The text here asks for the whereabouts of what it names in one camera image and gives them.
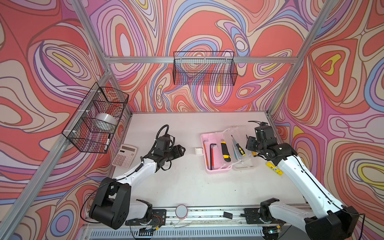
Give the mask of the yellow black utility knife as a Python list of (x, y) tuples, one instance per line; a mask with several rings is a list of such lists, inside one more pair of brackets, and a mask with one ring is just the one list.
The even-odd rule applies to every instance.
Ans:
[(232, 161), (227, 143), (224, 139), (221, 139), (222, 155), (225, 162), (230, 163)]

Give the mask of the orange hex key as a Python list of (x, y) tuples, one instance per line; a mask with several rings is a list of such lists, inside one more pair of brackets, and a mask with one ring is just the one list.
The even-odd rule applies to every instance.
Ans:
[(204, 156), (205, 156), (205, 161), (206, 161), (206, 166), (207, 168), (210, 166), (209, 160), (208, 160), (208, 154), (207, 154), (207, 148), (206, 148), (206, 143), (208, 140), (203, 140), (203, 150), (204, 150)]

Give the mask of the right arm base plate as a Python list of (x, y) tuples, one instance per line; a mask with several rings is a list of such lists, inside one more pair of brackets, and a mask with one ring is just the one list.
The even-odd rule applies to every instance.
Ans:
[(286, 223), (277, 219), (267, 221), (262, 220), (259, 208), (245, 208), (244, 213), (240, 214), (240, 216), (246, 219), (248, 225), (265, 224), (283, 226)]

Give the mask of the red hex key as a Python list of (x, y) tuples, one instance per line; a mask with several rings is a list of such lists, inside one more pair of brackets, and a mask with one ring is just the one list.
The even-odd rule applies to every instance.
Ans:
[(216, 146), (212, 146), (211, 147), (211, 170), (214, 170), (214, 159), (215, 159), (215, 157), (214, 157), (214, 149), (215, 149), (215, 147)]

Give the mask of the yellow black screwdriver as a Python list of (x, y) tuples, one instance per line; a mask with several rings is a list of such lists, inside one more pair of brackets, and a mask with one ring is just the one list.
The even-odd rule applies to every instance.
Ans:
[(245, 153), (244, 149), (240, 146), (240, 144), (236, 141), (236, 139), (235, 139), (233, 136), (232, 136), (232, 140), (233, 140), (233, 142), (234, 142), (234, 145), (235, 145), (236, 150), (238, 151), (238, 153), (239, 153), (242, 157), (246, 156), (246, 153)]

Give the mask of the clear tool box lid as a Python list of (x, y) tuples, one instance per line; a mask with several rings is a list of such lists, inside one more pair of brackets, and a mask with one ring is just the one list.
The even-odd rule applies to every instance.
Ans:
[(221, 169), (232, 169), (234, 171), (245, 171), (257, 167), (256, 158), (251, 151), (246, 149), (247, 131), (244, 126), (232, 127), (224, 132), (224, 140), (231, 157), (231, 162), (225, 163)]

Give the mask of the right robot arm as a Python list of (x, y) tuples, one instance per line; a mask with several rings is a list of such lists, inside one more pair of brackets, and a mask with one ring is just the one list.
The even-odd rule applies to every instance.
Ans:
[(263, 223), (284, 221), (305, 232), (311, 240), (345, 240), (352, 236), (360, 214), (334, 197), (304, 165), (287, 143), (278, 143), (266, 122), (257, 122), (255, 136), (247, 138), (246, 149), (265, 159), (269, 167), (286, 175), (311, 207), (304, 211), (277, 198), (261, 202), (258, 216)]

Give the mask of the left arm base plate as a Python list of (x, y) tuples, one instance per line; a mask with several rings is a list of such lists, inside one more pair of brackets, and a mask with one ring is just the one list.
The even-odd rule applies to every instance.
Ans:
[(151, 227), (161, 227), (166, 224), (166, 216), (167, 216), (167, 210), (166, 209), (154, 209), (152, 210), (152, 214), (150, 218), (144, 217), (142, 219), (133, 219), (133, 220), (127, 220), (125, 222), (126, 226), (151, 226)]

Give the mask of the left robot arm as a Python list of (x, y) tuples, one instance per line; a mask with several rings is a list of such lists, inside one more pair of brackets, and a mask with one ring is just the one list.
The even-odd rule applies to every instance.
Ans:
[(89, 210), (89, 217), (97, 223), (114, 230), (126, 221), (152, 218), (152, 204), (147, 201), (131, 199), (132, 191), (146, 178), (162, 169), (166, 162), (184, 156), (186, 149), (174, 145), (174, 139), (160, 137), (141, 162), (116, 179), (105, 178), (96, 190), (95, 198)]

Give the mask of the pink plastic tool box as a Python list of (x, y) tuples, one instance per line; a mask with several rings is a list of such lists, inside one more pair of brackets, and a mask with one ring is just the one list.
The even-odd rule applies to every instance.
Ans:
[(231, 170), (231, 169), (221, 169), (221, 167), (223, 167), (224, 164), (226, 163), (222, 155), (221, 139), (224, 139), (223, 132), (205, 133), (201, 135), (202, 147), (203, 147), (203, 140), (208, 140), (208, 142), (206, 143), (206, 148), (207, 148), (209, 164), (210, 164), (210, 144), (217, 144), (217, 147), (214, 149), (214, 157), (215, 157), (214, 170), (211, 171), (210, 166), (207, 168), (206, 161), (205, 161), (205, 168), (208, 174), (226, 173)]

